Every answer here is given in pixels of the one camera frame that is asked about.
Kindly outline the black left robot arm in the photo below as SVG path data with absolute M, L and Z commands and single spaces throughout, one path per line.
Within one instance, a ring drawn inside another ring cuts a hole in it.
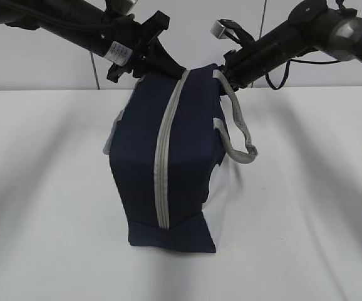
M 125 74 L 141 78 L 159 73 L 181 79 L 185 68 L 164 49 L 159 35 L 170 17 L 157 11 L 145 22 L 135 21 L 136 1 L 106 1 L 100 10 L 87 1 L 0 1 L 0 24 L 35 31 L 43 28 L 112 63 L 107 79 Z

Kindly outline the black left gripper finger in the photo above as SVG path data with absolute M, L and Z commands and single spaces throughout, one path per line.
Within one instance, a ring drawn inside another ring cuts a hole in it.
M 142 35 L 142 75 L 154 72 L 170 78 L 181 78 L 185 67 L 179 65 L 165 50 L 158 34 Z

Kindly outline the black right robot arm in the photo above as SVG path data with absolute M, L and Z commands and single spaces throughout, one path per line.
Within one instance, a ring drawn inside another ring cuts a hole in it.
M 362 18 L 357 10 L 338 1 L 331 9 L 326 1 L 302 1 L 288 19 L 259 40 L 238 25 L 226 24 L 239 37 L 241 49 L 228 52 L 222 72 L 232 88 L 245 88 L 281 65 L 315 51 L 336 62 L 362 62 Z

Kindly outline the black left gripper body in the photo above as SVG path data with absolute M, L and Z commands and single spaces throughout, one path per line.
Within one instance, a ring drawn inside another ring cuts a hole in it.
M 132 30 L 132 44 L 127 46 L 125 43 L 113 41 L 106 59 L 112 62 L 108 70 L 107 80 L 117 83 L 120 77 L 125 74 L 131 74 L 134 78 L 142 76 L 142 35 L 144 33 L 158 34 L 167 30 L 170 24 L 170 17 L 161 11 L 157 11 L 152 17 L 144 23 L 136 23 Z

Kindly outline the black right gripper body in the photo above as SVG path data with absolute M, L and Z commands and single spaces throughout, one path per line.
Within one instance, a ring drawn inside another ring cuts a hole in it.
M 237 50 L 230 50 L 224 55 L 224 64 L 221 66 L 222 74 L 227 79 L 233 91 L 245 89 L 249 86 L 248 83 L 242 83 L 241 79 L 237 77 L 232 70 L 232 57 L 237 53 Z

